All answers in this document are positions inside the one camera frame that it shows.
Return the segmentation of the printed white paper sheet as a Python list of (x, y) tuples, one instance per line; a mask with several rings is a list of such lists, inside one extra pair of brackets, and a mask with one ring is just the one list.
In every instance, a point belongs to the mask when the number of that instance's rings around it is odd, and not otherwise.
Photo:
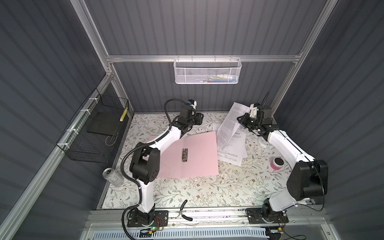
[(250, 107), (234, 102), (223, 123), (217, 130), (217, 146), (223, 149), (238, 128), (241, 126), (237, 118), (250, 113)]

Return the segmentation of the pink file folder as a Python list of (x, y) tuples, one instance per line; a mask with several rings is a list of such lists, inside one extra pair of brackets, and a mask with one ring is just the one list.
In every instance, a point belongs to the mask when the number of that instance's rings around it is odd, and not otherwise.
[[(188, 149), (188, 161), (182, 151)], [(184, 136), (161, 153), (159, 178), (187, 179), (219, 174), (215, 132)]]

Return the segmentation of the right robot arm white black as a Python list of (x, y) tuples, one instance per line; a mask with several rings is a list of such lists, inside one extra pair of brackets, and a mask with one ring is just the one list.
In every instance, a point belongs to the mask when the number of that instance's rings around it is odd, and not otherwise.
[(276, 221), (280, 214), (304, 199), (322, 197), (325, 200), (329, 172), (324, 160), (316, 160), (306, 153), (285, 131), (273, 124), (270, 110), (252, 104), (244, 115), (237, 117), (239, 124), (276, 148), (292, 169), (287, 187), (263, 203), (261, 214), (268, 223)]

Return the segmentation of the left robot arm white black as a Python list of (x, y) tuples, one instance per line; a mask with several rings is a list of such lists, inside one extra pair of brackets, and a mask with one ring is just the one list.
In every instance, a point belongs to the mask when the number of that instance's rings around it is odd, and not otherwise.
[(195, 100), (182, 101), (180, 113), (170, 120), (169, 127), (158, 137), (148, 143), (138, 143), (133, 151), (130, 172), (139, 186), (138, 211), (148, 214), (155, 209), (152, 182), (160, 172), (161, 153), (174, 142), (182, 138), (194, 125), (201, 125), (204, 115), (196, 112)]

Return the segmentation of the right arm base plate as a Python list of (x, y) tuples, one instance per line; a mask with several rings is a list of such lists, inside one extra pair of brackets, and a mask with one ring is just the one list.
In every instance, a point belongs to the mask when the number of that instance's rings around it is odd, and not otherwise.
[(269, 209), (247, 208), (245, 213), (250, 224), (287, 224), (289, 222), (286, 213)]

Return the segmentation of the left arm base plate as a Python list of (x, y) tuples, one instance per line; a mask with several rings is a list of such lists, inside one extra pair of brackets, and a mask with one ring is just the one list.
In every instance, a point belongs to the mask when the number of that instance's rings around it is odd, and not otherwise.
[(142, 213), (134, 209), (128, 214), (127, 227), (166, 227), (168, 219), (169, 211), (154, 210), (150, 213)]

